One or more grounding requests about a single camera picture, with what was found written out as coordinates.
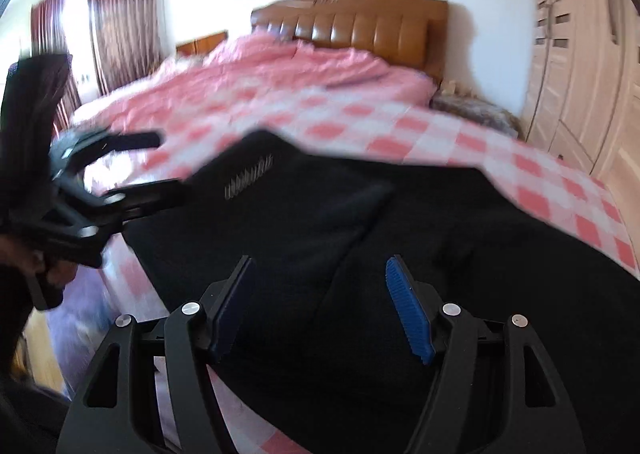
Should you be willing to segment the person's left hand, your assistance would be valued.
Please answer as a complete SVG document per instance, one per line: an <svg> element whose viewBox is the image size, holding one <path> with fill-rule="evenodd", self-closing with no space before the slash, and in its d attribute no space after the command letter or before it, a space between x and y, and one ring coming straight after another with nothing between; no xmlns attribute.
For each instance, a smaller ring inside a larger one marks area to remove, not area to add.
<svg viewBox="0 0 640 454"><path fill-rule="evenodd" d="M32 249L26 247L21 240L2 235L0 238L1 263L16 267L28 277L46 272L47 280L55 288L63 289L76 277L78 265L60 260L55 265L46 266Z"/></svg>

